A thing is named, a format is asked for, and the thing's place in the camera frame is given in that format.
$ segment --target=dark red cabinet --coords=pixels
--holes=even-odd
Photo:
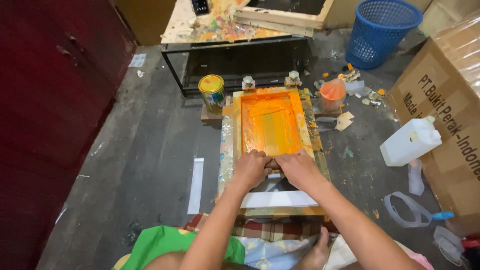
[[[133,41],[107,0],[0,0],[0,265],[34,269]]]

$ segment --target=plaid cloth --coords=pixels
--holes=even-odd
[[[197,214],[192,221],[187,223],[183,229],[195,232],[201,229],[205,224],[208,214]],[[331,221],[324,222],[329,232],[337,233],[338,230]],[[232,236],[243,236],[251,238],[261,238],[263,240],[274,242],[279,240],[303,240],[310,236],[320,233],[322,222],[289,222],[289,223],[270,223],[263,224],[255,221],[237,221],[232,230]]]

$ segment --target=paint can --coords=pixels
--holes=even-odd
[[[198,89],[210,113],[221,113],[225,106],[225,93],[223,91],[223,79],[218,75],[207,75],[198,82]]]

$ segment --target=concrete floor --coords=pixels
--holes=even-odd
[[[400,47],[409,48],[421,39],[411,33]],[[315,35],[307,67],[311,75],[302,77],[305,87],[313,90],[313,81],[322,73],[340,71],[346,64],[343,58],[329,61],[325,57],[332,49],[344,51],[346,40],[347,30],[328,37]],[[195,157],[204,158],[200,212],[209,213],[214,206],[220,130],[202,126],[203,101],[181,96],[160,47],[142,47],[137,53],[147,53],[146,62],[127,72],[117,103],[79,173],[89,177],[76,180],[39,270],[110,269],[132,251],[142,229],[184,225],[191,218],[186,212]],[[412,58],[408,54],[392,57],[380,68],[361,72],[362,78],[374,90],[389,89]],[[187,56],[170,59],[180,71]],[[142,78],[137,70],[145,72]],[[354,96],[347,97],[345,104],[344,109],[355,115],[353,124],[343,132],[321,134],[324,149],[330,151],[327,163],[334,185],[395,240],[422,253],[436,270],[457,268],[432,243],[434,225],[403,229],[383,205],[389,193],[408,194],[407,168],[386,167],[378,148],[399,128],[390,108],[367,107]],[[346,147],[353,152],[352,158],[344,157]],[[432,213],[439,211],[428,186],[415,200]],[[397,205],[397,210],[408,218],[406,206]]]

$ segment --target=blue wastebasket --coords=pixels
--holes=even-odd
[[[359,69],[381,65],[423,19],[420,10],[401,0],[366,0],[357,5],[355,14],[346,59]]]

